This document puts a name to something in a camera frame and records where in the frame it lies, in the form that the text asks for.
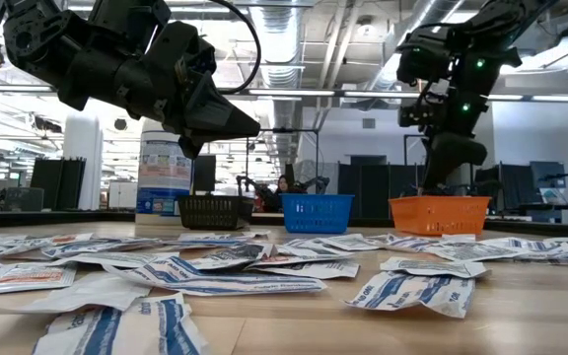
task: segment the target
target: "white column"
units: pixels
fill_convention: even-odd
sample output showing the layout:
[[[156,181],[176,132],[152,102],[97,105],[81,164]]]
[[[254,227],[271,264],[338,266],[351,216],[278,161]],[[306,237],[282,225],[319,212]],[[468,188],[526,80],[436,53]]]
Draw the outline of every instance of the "white column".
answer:
[[[84,158],[85,173],[78,208],[97,210],[100,207],[100,180],[102,177],[103,133],[98,118],[74,111],[67,116],[63,158]]]

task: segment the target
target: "desk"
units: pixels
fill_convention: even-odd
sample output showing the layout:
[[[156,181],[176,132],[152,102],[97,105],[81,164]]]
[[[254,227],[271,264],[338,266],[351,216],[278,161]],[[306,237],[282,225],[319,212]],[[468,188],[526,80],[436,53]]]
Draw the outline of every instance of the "desk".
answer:
[[[288,235],[270,227],[276,243],[304,235]],[[350,229],[365,235],[387,230]],[[0,229],[0,233],[97,232],[107,235],[175,238],[180,230],[135,227],[132,223],[90,223]],[[486,232],[485,238],[510,234]],[[194,258],[202,251],[182,252]],[[352,309],[352,299],[379,272],[393,251],[356,254],[361,270],[354,280],[327,280],[317,294],[238,297],[193,297],[185,300],[214,354],[568,354],[568,266],[488,262],[492,275],[477,281],[465,319],[451,319],[424,308],[398,312]],[[416,258],[436,259],[419,253]],[[27,301],[46,292],[0,297]],[[171,292],[155,289],[151,296]],[[29,354],[53,316],[0,316],[0,354]]]

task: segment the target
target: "plastic container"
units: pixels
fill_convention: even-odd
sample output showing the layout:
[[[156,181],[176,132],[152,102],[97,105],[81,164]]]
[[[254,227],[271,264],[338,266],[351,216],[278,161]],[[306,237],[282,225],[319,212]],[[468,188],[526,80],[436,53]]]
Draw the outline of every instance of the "plastic container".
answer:
[[[490,197],[418,196],[390,200],[395,228],[427,236],[481,234]]]
[[[181,196],[183,226],[193,230],[237,230],[249,224],[253,200],[241,196]]]
[[[283,193],[284,224],[289,233],[334,233],[347,230],[353,195]]]
[[[135,223],[180,225],[177,196],[189,195],[192,161],[183,155],[179,136],[146,118],[142,127]]]

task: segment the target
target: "black robotic arm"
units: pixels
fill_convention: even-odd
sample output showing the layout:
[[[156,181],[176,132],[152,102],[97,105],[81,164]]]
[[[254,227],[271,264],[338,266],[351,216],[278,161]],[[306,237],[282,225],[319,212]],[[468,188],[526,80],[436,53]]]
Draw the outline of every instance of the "black robotic arm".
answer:
[[[10,61],[69,106],[82,110],[94,98],[159,121],[181,135],[192,159],[206,142],[259,133],[259,123],[217,91],[214,47],[195,27],[169,23],[163,0],[97,0],[88,21],[53,0],[5,4]]]
[[[464,163],[481,165],[485,147],[472,138],[479,116],[488,110],[502,65],[522,64],[512,43],[558,0],[490,0],[462,24],[425,24],[407,35],[397,79],[415,86],[427,81],[414,104],[402,106],[400,126],[417,125],[426,138],[427,162],[422,186],[431,189]],[[448,80],[445,94],[429,92]]]

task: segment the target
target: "white container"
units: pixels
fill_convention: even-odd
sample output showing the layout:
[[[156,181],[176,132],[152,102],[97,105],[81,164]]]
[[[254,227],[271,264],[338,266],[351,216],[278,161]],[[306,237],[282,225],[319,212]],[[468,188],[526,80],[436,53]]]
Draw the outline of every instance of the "white container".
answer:
[[[192,161],[183,155],[178,135],[148,118],[142,128],[135,223],[180,225],[176,197],[189,195]]]

